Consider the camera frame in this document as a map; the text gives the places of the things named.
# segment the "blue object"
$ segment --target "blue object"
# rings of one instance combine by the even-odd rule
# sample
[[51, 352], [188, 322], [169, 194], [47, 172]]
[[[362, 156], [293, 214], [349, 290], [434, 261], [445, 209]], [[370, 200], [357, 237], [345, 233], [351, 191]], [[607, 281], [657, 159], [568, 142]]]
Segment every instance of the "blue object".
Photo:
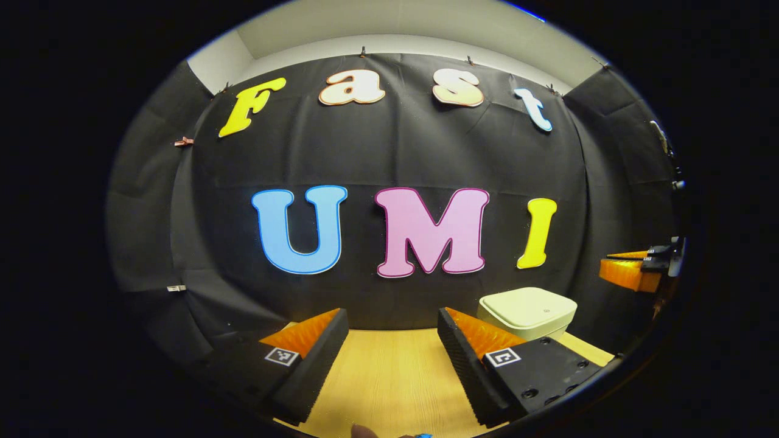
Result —
[[531, 16], [531, 17], [533, 17], [533, 18], [537, 19], [538, 21], [540, 21], [540, 22], [542, 22], [542, 23], [546, 23], [546, 20], [545, 20], [545, 19], [542, 19], [540, 16], [537, 16], [537, 15], [535, 15], [535, 14], [531, 14], [531, 13], [529, 13], [528, 11], [526, 11], [526, 10], [524, 10], [524, 9], [520, 8], [520, 7], [519, 7], [519, 6], [517, 6], [517, 5], [513, 5], [512, 3], [509, 3], [509, 4], [510, 4], [511, 6], [513, 6], [513, 7], [517, 8], [517, 9], [519, 9], [520, 11], [522, 11], [522, 12], [525, 12], [527, 15], [529, 15], [529, 16]]
[[347, 190], [340, 185], [318, 185], [308, 189], [305, 198], [316, 210], [316, 231], [319, 246], [316, 251], [302, 254], [290, 245], [287, 226], [287, 207], [294, 201], [289, 190], [265, 190], [252, 196], [257, 209], [259, 238], [265, 257], [275, 267], [292, 274], [319, 274], [340, 258], [339, 205], [347, 198]]
[[547, 132], [552, 130], [552, 123], [541, 114], [540, 108], [543, 108], [544, 104], [536, 99], [530, 90], [527, 88], [516, 88], [514, 94], [522, 98], [522, 102], [525, 103], [525, 108], [527, 108], [527, 113], [530, 114], [530, 118], [536, 126]]

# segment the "pink letter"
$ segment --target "pink letter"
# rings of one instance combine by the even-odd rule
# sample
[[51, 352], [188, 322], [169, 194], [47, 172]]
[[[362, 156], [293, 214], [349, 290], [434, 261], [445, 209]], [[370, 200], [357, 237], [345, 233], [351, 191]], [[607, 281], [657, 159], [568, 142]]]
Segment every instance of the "pink letter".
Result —
[[379, 275], [407, 277], [414, 273], [414, 265], [406, 260], [406, 242], [427, 274], [438, 265], [450, 242], [444, 272], [480, 270], [485, 265], [481, 258], [481, 214], [488, 202], [489, 194], [484, 190], [457, 190], [436, 224], [416, 190], [398, 187], [376, 193], [376, 203], [384, 208], [387, 221], [386, 258], [379, 265]]

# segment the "yellow letter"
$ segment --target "yellow letter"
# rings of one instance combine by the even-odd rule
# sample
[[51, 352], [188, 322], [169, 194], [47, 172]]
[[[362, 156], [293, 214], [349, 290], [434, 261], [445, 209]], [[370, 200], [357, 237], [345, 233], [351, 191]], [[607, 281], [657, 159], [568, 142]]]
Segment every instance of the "yellow letter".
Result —
[[259, 110], [263, 109], [265, 103], [268, 101], [270, 91], [278, 91], [284, 88], [287, 84], [285, 78], [274, 79], [272, 81], [261, 83], [256, 87], [247, 88], [241, 93], [235, 96], [238, 102], [233, 107], [233, 112], [230, 113], [230, 118], [227, 120], [227, 124], [219, 130], [219, 137], [229, 136], [235, 134], [238, 131], [242, 131], [249, 127], [252, 121], [249, 119], [249, 110], [252, 110], [252, 114], [257, 114]]
[[481, 90], [474, 87], [479, 79], [471, 72], [440, 69], [433, 73], [433, 80], [438, 84], [433, 86], [433, 94], [445, 104], [476, 107], [485, 101]]
[[557, 203], [546, 198], [537, 198], [527, 203], [527, 211], [530, 211], [530, 236], [527, 237], [525, 253], [516, 261], [516, 267], [520, 269], [539, 267], [546, 261], [544, 248], [552, 215], [557, 211]]
[[372, 104], [384, 97], [379, 88], [379, 74], [371, 70], [349, 70], [327, 78], [329, 87], [319, 93], [319, 101], [325, 105], [343, 105], [351, 101], [359, 104]]

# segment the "black fabric backdrop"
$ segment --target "black fabric backdrop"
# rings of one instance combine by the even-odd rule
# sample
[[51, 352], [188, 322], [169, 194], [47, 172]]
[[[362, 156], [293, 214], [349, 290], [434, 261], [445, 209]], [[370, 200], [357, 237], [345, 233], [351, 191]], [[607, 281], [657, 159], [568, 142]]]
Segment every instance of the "black fabric backdrop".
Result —
[[[440, 104], [437, 69], [470, 71], [485, 102]], [[380, 75], [386, 96], [374, 104], [327, 107], [317, 95], [326, 78], [347, 69]], [[235, 94], [284, 77], [252, 124], [223, 139]], [[535, 128], [513, 89], [544, 104], [550, 133]], [[579, 305], [569, 331], [611, 352], [622, 350], [651, 315], [650, 295], [597, 276], [606, 253], [645, 249], [673, 235], [671, 168], [648, 107], [611, 70], [601, 70], [565, 97], [506, 72], [423, 55], [326, 58], [292, 65], [230, 87], [212, 101], [184, 63], [130, 127], [108, 198], [108, 236], [118, 283], [157, 343], [188, 361], [250, 330], [277, 330], [335, 307], [352, 328], [435, 326], [441, 306], [474, 314], [478, 299], [536, 286]], [[195, 145], [172, 146], [181, 136]], [[251, 196], [264, 189], [295, 194], [291, 244], [316, 248], [314, 185], [347, 188], [341, 204], [341, 258], [332, 269], [300, 276], [263, 254]], [[388, 279], [385, 221], [373, 201], [380, 190], [419, 191], [438, 220], [455, 190], [487, 190], [481, 255], [472, 274]], [[527, 242], [527, 202], [558, 204], [546, 263], [518, 270]], [[448, 257], [448, 250], [441, 261]], [[416, 259], [409, 251], [409, 262]], [[186, 284], [187, 291], [165, 287]]]

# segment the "white box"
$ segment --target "white box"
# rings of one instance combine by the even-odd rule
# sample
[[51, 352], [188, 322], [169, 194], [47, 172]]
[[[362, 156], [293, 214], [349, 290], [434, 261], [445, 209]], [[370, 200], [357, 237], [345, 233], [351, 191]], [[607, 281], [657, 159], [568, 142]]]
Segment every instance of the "white box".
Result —
[[532, 341], [558, 340], [576, 312], [576, 303], [541, 288], [521, 288], [486, 295], [479, 300], [478, 319]]

